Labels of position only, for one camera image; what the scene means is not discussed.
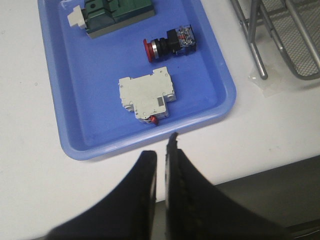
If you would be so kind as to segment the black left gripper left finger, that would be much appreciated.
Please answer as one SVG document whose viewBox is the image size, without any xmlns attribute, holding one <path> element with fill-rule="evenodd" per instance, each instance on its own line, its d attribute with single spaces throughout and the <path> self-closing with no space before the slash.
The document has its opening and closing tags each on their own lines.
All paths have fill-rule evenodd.
<svg viewBox="0 0 320 240">
<path fill-rule="evenodd" d="M 55 227 L 47 240 L 149 240 L 156 204 L 157 154 L 143 151 L 101 201 Z"/>
</svg>

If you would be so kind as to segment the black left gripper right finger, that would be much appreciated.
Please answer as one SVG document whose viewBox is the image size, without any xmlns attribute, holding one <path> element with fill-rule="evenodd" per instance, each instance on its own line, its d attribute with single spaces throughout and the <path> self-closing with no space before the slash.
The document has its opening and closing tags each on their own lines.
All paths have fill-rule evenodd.
<svg viewBox="0 0 320 240">
<path fill-rule="evenodd" d="M 289 231 L 241 206 L 210 183 L 178 148 L 166 147 L 165 205 L 168 240 L 291 240 Z"/>
</svg>

